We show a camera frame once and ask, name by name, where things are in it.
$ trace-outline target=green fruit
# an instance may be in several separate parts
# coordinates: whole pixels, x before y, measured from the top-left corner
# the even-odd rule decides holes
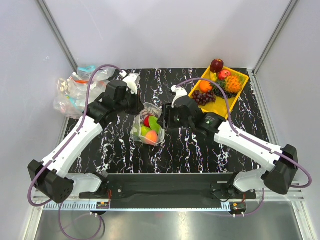
[[[151,130],[154,130],[156,134],[159,134],[159,131],[161,129],[161,126],[157,123],[158,118],[155,116],[150,116],[149,117],[149,125]]]
[[[150,131],[151,131],[151,129],[150,129],[149,127],[146,127],[146,126],[142,126],[142,127],[141,127],[141,135],[144,136],[144,137],[145,137],[145,136],[147,135],[147,133],[150,132]]]

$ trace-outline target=plastic bag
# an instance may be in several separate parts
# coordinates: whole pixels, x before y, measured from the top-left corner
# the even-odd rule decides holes
[[[108,80],[95,81],[90,85],[89,104],[106,91]],[[74,72],[67,80],[60,78],[57,84],[58,96],[54,109],[68,118],[79,119],[85,110],[88,83]]]
[[[154,142],[141,135],[141,125],[148,116],[155,116],[157,118],[160,118],[162,110],[152,105],[151,103],[144,103],[143,105],[144,110],[142,110],[140,114],[134,118],[130,137],[135,142],[157,146],[165,141],[165,130],[160,128],[157,135],[157,141]]]
[[[95,65],[90,65],[87,67],[78,67],[77,75],[82,81],[89,81],[93,71],[96,69]],[[105,67],[99,70],[93,77],[93,82],[104,81],[112,77],[116,69],[113,67]]]

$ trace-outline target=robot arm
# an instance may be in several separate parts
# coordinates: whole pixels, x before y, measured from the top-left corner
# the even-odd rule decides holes
[[[33,160],[28,165],[28,171],[31,180],[33,180],[38,172],[54,159],[54,155],[62,149],[65,143],[69,142],[60,155],[38,178],[35,183],[38,190],[58,204],[66,200],[71,194],[79,195],[83,192],[95,193],[98,191],[102,183],[99,176],[92,173],[68,174],[69,169],[86,146],[109,123],[117,119],[118,113],[125,112],[130,115],[138,115],[144,109],[136,85],[139,79],[138,74],[130,73],[123,81],[110,82],[105,92],[88,105],[87,116],[82,128],[78,131],[83,117],[52,153],[41,162]]]
[[[245,193],[251,189],[267,187],[278,194],[287,194],[298,169],[274,152],[282,153],[298,162],[297,150],[293,146],[281,148],[237,127],[236,133],[223,117],[213,112],[203,113],[183,88],[174,86],[172,91],[176,96],[172,103],[163,105],[162,116],[158,120],[163,128],[191,128],[197,135],[214,139],[215,143],[233,148],[261,165],[257,170],[235,173],[228,183],[230,193]],[[260,146],[268,147],[271,151],[261,148],[243,136],[254,140],[253,142]]]

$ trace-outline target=yellow tray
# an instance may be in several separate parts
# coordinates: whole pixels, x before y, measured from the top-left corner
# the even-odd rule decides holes
[[[223,67],[223,69],[229,70],[231,72],[232,75],[240,75],[243,76],[244,79],[244,83],[242,86],[242,90],[240,92],[238,92],[238,94],[235,97],[229,98],[228,102],[229,102],[229,106],[230,106],[230,112],[233,110],[240,94],[242,93],[242,91],[244,90],[244,87],[246,86],[249,77],[247,75],[242,74],[241,72],[232,70],[231,68],[228,68],[226,66]],[[211,75],[210,75],[210,66],[206,69],[206,71],[204,72],[204,74],[202,75],[203,79],[210,79],[213,81],[217,81],[217,79],[211,79]],[[202,80],[199,80],[196,85],[194,86],[194,88],[191,90],[191,92],[189,93],[189,97],[192,98],[192,93],[196,90],[200,91],[199,88],[199,84]],[[208,112],[213,112],[216,114],[219,114],[220,116],[224,117],[225,119],[228,119],[228,112],[227,112],[227,106],[226,106],[226,102],[225,99],[221,98],[221,97],[217,97],[215,102],[210,102],[207,103],[205,106],[199,106],[199,108],[202,109],[202,112],[204,113],[208,113]]]

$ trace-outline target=black marble surface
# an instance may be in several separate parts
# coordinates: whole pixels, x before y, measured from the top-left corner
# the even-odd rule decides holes
[[[248,74],[245,68],[234,68]],[[205,68],[131,69],[139,73],[139,87],[143,103],[161,107],[171,103],[172,85],[184,80],[201,77]],[[185,85],[189,92],[195,82]],[[268,141],[267,132],[250,81],[231,113],[234,125],[262,140]],[[107,126],[82,152],[70,173],[107,171],[108,173],[225,173],[250,171],[257,164],[250,158],[213,140],[197,138],[191,130],[168,130],[165,142],[150,146],[130,139],[134,117],[120,114],[117,122]],[[77,121],[70,119],[66,134]]]

